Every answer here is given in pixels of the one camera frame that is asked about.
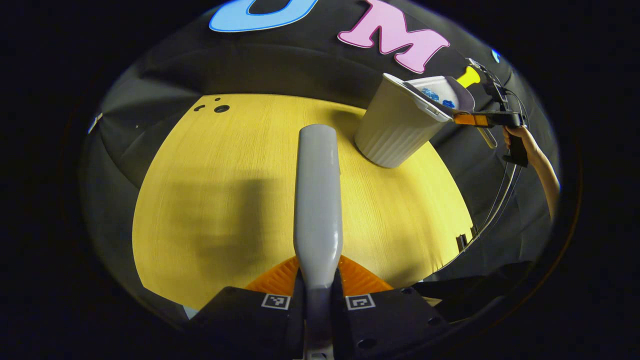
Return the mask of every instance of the white cup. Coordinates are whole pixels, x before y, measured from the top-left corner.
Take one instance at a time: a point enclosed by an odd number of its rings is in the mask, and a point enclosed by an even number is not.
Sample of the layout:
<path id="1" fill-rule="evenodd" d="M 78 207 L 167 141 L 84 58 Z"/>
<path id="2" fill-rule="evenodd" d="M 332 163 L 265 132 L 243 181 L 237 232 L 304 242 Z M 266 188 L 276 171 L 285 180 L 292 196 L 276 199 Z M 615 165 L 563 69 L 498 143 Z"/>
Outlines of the white cup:
<path id="1" fill-rule="evenodd" d="M 455 109 L 473 111 L 469 91 L 451 77 L 433 76 L 407 81 L 418 89 L 428 87 Z M 367 112 L 356 130 L 355 143 L 369 160 L 395 168 L 416 152 L 452 118 L 414 94 L 403 81 L 384 74 Z"/>

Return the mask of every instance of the orange gripper part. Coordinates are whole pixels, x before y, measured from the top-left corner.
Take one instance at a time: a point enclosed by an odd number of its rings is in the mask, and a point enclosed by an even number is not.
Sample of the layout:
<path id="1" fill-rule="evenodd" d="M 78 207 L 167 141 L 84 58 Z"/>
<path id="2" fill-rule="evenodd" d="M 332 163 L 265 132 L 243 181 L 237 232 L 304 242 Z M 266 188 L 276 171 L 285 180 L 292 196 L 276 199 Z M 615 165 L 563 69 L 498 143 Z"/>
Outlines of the orange gripper part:
<path id="1" fill-rule="evenodd" d="M 247 285 L 246 289 L 274 295 L 292 296 L 298 267 L 298 258 L 294 256 L 260 275 Z M 344 296 L 393 290 L 391 285 L 346 256 L 340 256 L 338 268 L 342 277 Z"/>

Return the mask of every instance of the blue letter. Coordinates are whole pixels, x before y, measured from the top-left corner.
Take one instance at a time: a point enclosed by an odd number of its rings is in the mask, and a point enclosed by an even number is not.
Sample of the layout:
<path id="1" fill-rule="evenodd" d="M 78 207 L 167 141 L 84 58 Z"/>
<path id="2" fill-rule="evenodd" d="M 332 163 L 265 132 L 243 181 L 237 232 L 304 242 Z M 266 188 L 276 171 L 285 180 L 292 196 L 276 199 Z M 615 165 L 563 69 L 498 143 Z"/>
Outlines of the blue letter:
<path id="1" fill-rule="evenodd" d="M 251 14 L 249 8 L 255 0 L 235 0 L 224 4 L 213 14 L 209 28 L 222 33 L 264 30 L 288 25 L 302 19 L 317 0 L 290 0 L 283 9 L 265 14 Z"/>

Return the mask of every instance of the yellow table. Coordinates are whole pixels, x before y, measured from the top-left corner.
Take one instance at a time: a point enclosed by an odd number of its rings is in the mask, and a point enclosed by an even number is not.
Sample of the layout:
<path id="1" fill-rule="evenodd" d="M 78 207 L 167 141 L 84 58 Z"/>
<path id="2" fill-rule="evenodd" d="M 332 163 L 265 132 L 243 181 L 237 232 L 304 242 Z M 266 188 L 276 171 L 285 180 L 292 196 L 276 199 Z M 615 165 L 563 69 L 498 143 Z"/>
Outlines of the yellow table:
<path id="1" fill-rule="evenodd" d="M 230 108 L 216 113 L 220 105 Z M 453 259 L 472 221 L 446 166 L 430 143 L 398 168 L 371 163 L 353 143 L 364 112 L 282 95 L 202 97 L 140 189 L 132 240 L 142 284 L 199 310 L 295 255 L 298 131 L 310 124 L 338 134 L 345 256 L 396 288 Z"/>

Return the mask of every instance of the pink letter m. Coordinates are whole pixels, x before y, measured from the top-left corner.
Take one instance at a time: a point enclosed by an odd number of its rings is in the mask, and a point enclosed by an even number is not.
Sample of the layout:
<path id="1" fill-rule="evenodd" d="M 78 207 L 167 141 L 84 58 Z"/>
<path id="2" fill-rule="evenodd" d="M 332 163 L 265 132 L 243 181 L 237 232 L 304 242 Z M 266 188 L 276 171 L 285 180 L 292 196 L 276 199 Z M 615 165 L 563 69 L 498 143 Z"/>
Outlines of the pink letter m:
<path id="1" fill-rule="evenodd" d="M 358 24 L 349 31 L 338 34 L 341 41 L 358 47 L 372 47 L 373 34 L 380 29 L 380 53 L 388 54 L 411 45 L 407 51 L 396 54 L 394 59 L 407 69 L 422 74 L 424 65 L 440 48 L 449 46 L 447 39 L 433 30 L 417 30 L 408 33 L 404 13 L 380 0 L 367 0 L 371 5 Z"/>

